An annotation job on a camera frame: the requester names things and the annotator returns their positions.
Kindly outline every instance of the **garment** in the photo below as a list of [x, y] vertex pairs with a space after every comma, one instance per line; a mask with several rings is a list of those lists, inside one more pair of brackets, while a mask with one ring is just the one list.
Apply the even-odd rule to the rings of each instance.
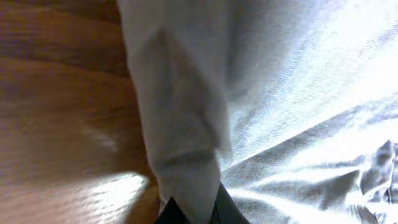
[[164, 203], [251, 223], [394, 223], [398, 0], [119, 0]]

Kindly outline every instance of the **gray cloth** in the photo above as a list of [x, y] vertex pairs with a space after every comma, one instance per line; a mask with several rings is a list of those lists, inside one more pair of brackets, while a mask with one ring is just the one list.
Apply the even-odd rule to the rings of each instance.
[[160, 196], [206, 223], [398, 222], [398, 1], [119, 0]]

